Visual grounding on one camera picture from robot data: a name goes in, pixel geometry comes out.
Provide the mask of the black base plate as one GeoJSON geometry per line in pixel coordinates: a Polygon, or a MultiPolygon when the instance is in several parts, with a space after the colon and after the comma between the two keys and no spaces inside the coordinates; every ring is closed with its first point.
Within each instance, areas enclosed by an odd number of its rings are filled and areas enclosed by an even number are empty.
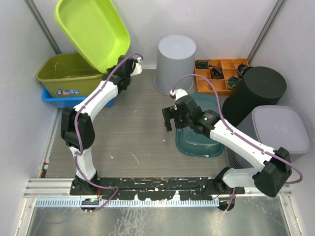
{"type": "Polygon", "coordinates": [[[171,200],[176,193],[180,200],[212,200],[217,195],[230,195],[229,187],[218,187],[210,177],[101,177],[96,184],[118,187],[114,200],[171,200]]]}

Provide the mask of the grey mesh waste basket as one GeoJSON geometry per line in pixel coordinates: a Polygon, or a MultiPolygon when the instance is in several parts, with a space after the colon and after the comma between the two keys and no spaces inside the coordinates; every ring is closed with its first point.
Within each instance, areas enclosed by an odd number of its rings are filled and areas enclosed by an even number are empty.
{"type": "Polygon", "coordinates": [[[288,106],[258,106],[236,128],[264,145],[285,148],[290,153],[291,162],[313,147],[302,115],[288,106]]]}

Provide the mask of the orange compartment tray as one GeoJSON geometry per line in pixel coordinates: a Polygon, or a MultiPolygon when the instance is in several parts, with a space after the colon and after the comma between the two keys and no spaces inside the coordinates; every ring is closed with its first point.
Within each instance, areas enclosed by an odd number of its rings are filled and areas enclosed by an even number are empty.
{"type": "Polygon", "coordinates": [[[231,76],[238,76],[237,67],[239,64],[244,63],[249,66],[248,60],[243,58],[236,59],[209,59],[209,64],[219,66],[223,69],[224,79],[212,79],[210,69],[196,69],[194,65],[194,73],[206,78],[203,80],[200,77],[195,77],[195,84],[198,93],[214,94],[214,90],[218,95],[229,96],[234,90],[229,90],[226,86],[226,81],[231,76]]]}

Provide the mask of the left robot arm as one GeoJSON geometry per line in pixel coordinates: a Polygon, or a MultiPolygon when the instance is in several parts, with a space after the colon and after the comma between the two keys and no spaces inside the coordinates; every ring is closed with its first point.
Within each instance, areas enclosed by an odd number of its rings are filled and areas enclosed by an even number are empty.
{"type": "Polygon", "coordinates": [[[73,190],[92,195],[102,188],[92,158],[93,121],[108,102],[127,89],[132,76],[141,74],[142,60],[142,56],[120,56],[117,65],[107,69],[99,85],[86,99],[73,108],[63,109],[61,138],[69,147],[76,168],[73,190]]]}

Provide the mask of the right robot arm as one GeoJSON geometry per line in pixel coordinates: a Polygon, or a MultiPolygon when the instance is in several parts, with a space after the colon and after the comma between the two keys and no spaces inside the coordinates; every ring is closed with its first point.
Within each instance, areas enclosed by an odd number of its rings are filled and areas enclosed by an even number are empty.
{"type": "Polygon", "coordinates": [[[224,168],[214,180],[215,188],[223,194],[237,187],[256,187],[268,197],[275,197],[285,185],[292,170],[289,152],[280,147],[268,147],[240,132],[213,110],[203,111],[195,100],[182,89],[171,91],[175,100],[171,107],[162,109],[164,125],[172,130],[189,127],[195,133],[217,141],[250,163],[246,169],[224,168]]]}

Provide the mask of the yellow-green plastic tub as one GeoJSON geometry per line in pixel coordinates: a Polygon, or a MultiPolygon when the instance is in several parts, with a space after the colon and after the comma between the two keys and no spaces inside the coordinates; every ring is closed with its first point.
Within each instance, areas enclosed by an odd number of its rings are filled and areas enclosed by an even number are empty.
{"type": "Polygon", "coordinates": [[[55,20],[78,53],[100,73],[129,50],[130,35],[110,0],[60,0],[55,20]]]}

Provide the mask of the blue plastic tub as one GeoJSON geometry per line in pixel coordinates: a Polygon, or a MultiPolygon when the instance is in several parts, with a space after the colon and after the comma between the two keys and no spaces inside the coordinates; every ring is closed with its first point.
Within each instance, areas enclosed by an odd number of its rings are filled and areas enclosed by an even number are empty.
{"type": "Polygon", "coordinates": [[[58,108],[73,108],[78,104],[85,104],[84,100],[87,98],[86,96],[81,96],[78,89],[68,89],[62,90],[60,88],[56,89],[56,97],[53,97],[49,91],[44,88],[42,92],[42,100],[55,105],[58,108]]]}

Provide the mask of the aluminium rail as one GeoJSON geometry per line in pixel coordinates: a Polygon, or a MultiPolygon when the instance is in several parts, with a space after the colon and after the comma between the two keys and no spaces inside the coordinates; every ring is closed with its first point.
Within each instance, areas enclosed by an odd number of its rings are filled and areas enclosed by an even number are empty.
{"type": "MultiPolygon", "coordinates": [[[[30,178],[24,198],[70,197],[70,188],[74,178],[30,178]]],[[[236,193],[237,197],[266,197],[254,187],[245,187],[245,193],[236,193]]],[[[292,196],[290,186],[285,185],[277,197],[292,196]]]]}

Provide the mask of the olive perforated plastic tub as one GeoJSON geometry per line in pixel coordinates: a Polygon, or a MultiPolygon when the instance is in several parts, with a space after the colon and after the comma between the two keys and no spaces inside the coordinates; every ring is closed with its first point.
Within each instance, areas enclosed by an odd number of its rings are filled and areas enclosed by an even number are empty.
{"type": "Polygon", "coordinates": [[[36,78],[52,97],[87,97],[103,76],[79,53],[72,53],[58,54],[48,59],[36,78]]]}

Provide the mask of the green plastic tub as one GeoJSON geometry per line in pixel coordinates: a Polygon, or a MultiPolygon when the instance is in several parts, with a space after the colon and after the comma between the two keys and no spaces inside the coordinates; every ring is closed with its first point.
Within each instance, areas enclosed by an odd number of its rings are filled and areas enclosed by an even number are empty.
{"type": "MultiPolygon", "coordinates": [[[[203,111],[213,110],[216,113],[219,112],[215,96],[201,93],[192,93],[190,96],[203,111]]],[[[220,142],[209,139],[202,134],[197,134],[189,127],[176,130],[176,146],[185,155],[201,157],[219,156],[224,149],[224,145],[220,142]]]]}

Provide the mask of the light grey round bucket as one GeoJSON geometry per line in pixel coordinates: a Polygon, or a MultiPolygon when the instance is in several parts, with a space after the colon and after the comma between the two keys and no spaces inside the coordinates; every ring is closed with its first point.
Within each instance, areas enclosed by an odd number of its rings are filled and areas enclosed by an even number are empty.
{"type": "Polygon", "coordinates": [[[158,91],[169,95],[181,77],[193,73],[195,52],[196,43],[184,35],[169,35],[158,43],[154,79],[158,91]]]}

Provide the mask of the black ribbed bin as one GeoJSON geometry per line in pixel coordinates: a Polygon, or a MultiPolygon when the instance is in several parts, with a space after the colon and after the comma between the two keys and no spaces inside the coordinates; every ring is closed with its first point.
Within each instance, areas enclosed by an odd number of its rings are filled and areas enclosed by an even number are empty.
{"type": "Polygon", "coordinates": [[[222,114],[236,127],[254,108],[276,105],[286,89],[286,80],[278,71],[265,66],[252,67],[224,101],[222,114]]]}

